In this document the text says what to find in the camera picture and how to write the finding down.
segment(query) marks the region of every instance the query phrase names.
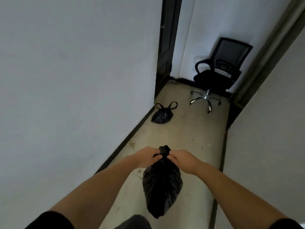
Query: gray pants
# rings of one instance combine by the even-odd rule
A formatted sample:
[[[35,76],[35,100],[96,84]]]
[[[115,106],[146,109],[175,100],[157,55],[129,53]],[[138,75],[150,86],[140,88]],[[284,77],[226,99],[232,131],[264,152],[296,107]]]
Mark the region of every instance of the gray pants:
[[[142,215],[134,215],[115,229],[152,229],[148,220]]]

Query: person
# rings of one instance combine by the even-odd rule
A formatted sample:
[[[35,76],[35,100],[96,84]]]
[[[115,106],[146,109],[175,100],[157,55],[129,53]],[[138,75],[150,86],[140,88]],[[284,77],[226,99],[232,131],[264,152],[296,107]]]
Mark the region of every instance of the person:
[[[79,185],[49,211],[42,213],[27,229],[98,229],[112,207],[121,186],[137,168],[147,168],[162,158],[160,151],[146,147],[102,170]],[[234,229],[302,228],[266,201],[233,181],[214,166],[186,150],[171,150],[167,158],[185,173],[203,181]],[[117,228],[151,228],[134,215]]]

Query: office chair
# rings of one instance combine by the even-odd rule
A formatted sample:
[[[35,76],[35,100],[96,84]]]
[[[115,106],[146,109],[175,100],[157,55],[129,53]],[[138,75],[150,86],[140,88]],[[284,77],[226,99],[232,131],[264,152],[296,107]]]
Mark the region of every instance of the office chair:
[[[207,92],[203,94],[196,90],[191,91],[191,95],[194,95],[196,92],[201,96],[193,99],[190,102],[190,105],[196,100],[206,99],[209,104],[208,114],[212,111],[211,98],[218,100],[218,105],[220,105],[221,100],[214,96],[210,96],[210,93],[223,93],[235,83],[241,74],[241,71],[239,70],[240,66],[252,48],[253,46],[234,39],[220,38],[211,58],[201,60],[195,65],[198,74],[195,75],[194,81],[199,83],[200,86],[202,86],[202,89],[207,90]],[[209,65],[210,70],[199,72],[198,65],[201,63]],[[219,74],[215,69],[222,70],[231,77]]]

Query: dark brown door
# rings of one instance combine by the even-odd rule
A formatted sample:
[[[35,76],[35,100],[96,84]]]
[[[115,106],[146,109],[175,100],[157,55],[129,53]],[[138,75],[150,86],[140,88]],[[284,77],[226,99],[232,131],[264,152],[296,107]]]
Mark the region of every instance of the dark brown door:
[[[182,0],[163,0],[155,97],[169,80]]]

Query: black garbage bag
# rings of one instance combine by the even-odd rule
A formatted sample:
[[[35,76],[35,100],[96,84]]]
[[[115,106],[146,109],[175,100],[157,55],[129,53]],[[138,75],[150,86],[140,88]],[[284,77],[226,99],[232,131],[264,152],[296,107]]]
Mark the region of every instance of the black garbage bag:
[[[158,219],[165,215],[180,193],[183,181],[179,168],[167,157],[170,148],[159,147],[163,156],[143,173],[143,189],[148,211]]]
[[[173,108],[171,108],[172,103],[176,103],[176,106]],[[171,102],[168,108],[164,108],[162,104],[157,103],[156,108],[158,109],[158,111],[152,116],[152,122],[155,122],[157,124],[164,124],[166,122],[169,122],[170,119],[173,117],[173,113],[171,112],[171,110],[174,110],[177,107],[178,103],[176,101]]]

